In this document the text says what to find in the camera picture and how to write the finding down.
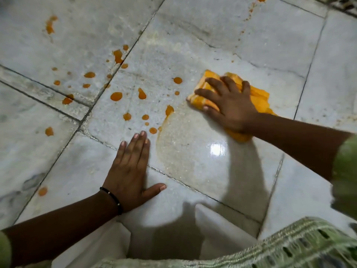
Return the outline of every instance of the left hand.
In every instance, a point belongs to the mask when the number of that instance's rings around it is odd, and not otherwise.
[[[104,181],[103,187],[118,198],[123,212],[139,207],[166,189],[163,183],[144,189],[149,149],[150,140],[145,131],[135,134],[128,146],[122,141]]]

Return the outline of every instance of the liquid splatter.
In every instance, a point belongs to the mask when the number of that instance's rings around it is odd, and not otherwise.
[[[121,50],[116,50],[113,52],[113,55],[115,57],[115,63],[122,63],[123,60],[121,59],[121,57],[123,56],[123,53],[121,52]]]
[[[48,192],[47,187],[42,187],[40,190],[38,190],[38,195],[40,197],[43,197],[45,194],[47,194],[47,192]]]
[[[73,102],[73,99],[74,99],[73,94],[69,94],[63,99],[62,104],[70,104]]]
[[[122,97],[123,97],[123,93],[122,92],[114,92],[113,94],[110,95],[110,99],[112,101],[119,101],[119,100],[122,99]]]
[[[146,99],[145,92],[141,88],[139,88],[138,91],[139,91],[139,99],[141,99],[141,100]]]
[[[152,134],[155,134],[155,133],[157,133],[157,129],[152,127],[152,128],[149,129],[149,132],[152,133]]]
[[[171,115],[174,112],[173,107],[171,105],[168,105],[166,108],[166,117],[168,117],[169,115]]]
[[[180,77],[175,77],[174,79],[173,79],[173,81],[176,83],[176,84],[180,84],[180,83],[182,83],[182,79],[180,78]]]
[[[55,30],[53,29],[53,22],[57,20],[58,17],[56,15],[53,15],[46,21],[47,34],[51,35],[52,33],[55,33]]]
[[[131,115],[129,113],[123,114],[123,118],[125,121],[131,120]]]
[[[86,77],[86,78],[94,78],[95,77],[95,73],[94,72],[87,72],[85,75],[84,75],[84,77]]]
[[[45,134],[46,134],[47,136],[53,135],[53,129],[52,129],[52,127],[48,127],[48,128],[45,130]]]

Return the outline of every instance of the orange spill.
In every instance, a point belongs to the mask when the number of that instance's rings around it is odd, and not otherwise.
[[[94,78],[95,77],[95,73],[94,72],[87,72],[85,75],[84,75],[84,77],[86,77],[86,78]]]
[[[168,117],[169,115],[171,115],[174,112],[173,107],[171,105],[168,105],[166,108],[166,117]]]
[[[47,194],[47,192],[48,192],[47,187],[42,187],[40,190],[38,190],[38,195],[40,197],[43,197],[45,194]]]
[[[123,118],[125,121],[131,120],[131,115],[129,113],[123,114]]]
[[[113,55],[115,57],[115,63],[122,63],[123,60],[121,59],[121,57],[123,56],[123,53],[121,52],[121,50],[116,50],[113,52]]]
[[[151,132],[152,134],[155,134],[155,133],[157,133],[157,129],[152,127],[149,129],[149,132]]]
[[[47,136],[53,135],[53,129],[52,129],[52,127],[48,127],[48,128],[45,130],[45,134],[46,134]]]
[[[62,104],[70,104],[72,103],[73,99],[74,99],[73,94],[69,94],[63,99]]]
[[[178,84],[178,85],[179,85],[180,83],[182,83],[182,79],[181,79],[180,77],[174,78],[173,81],[174,81],[176,84]]]
[[[53,30],[53,22],[57,21],[58,17],[56,15],[53,15],[49,18],[49,20],[46,21],[46,31],[47,34],[51,35],[52,33],[55,32],[55,30]]]
[[[113,100],[113,101],[119,101],[119,100],[121,100],[122,97],[123,97],[123,93],[122,92],[114,92],[113,94],[110,95],[110,99]]]
[[[139,99],[141,99],[141,100],[146,99],[145,92],[141,88],[139,88],[138,91],[139,91]]]

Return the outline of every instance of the floor tile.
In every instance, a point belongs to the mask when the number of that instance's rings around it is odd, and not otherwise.
[[[19,221],[96,193],[115,154],[115,150],[77,134],[43,181],[41,186],[47,187],[47,194],[41,197],[36,193]],[[197,203],[211,207],[249,234],[257,234],[257,222],[149,169],[147,185],[158,182],[165,183],[167,189],[143,206],[119,217],[131,232],[130,257],[198,258],[203,237],[194,222],[194,206]]]
[[[78,124],[0,83],[0,228],[14,223]],[[52,128],[52,134],[46,130]]]
[[[78,120],[82,120],[89,110],[89,107],[2,66],[0,81]]]
[[[329,11],[296,119],[357,132],[357,19]],[[353,235],[352,219],[331,209],[331,186],[289,156],[283,161],[261,238],[304,216],[318,216]]]
[[[113,51],[126,55],[123,45],[132,48],[162,1],[8,0],[0,64],[90,105],[116,64]]]
[[[304,10],[314,13],[320,17],[325,17],[327,14],[327,5],[316,0],[282,0],[294,6],[298,6]]]
[[[254,1],[166,0],[83,130],[118,147],[135,132],[161,126],[161,133],[150,134],[151,166],[262,221],[282,152],[258,139],[235,143],[185,102],[205,69],[231,71],[267,90],[278,115],[294,117],[323,19],[267,0],[245,21]],[[175,77],[183,82],[174,83]],[[123,98],[111,100],[115,92]],[[168,105],[175,112],[163,122]]]

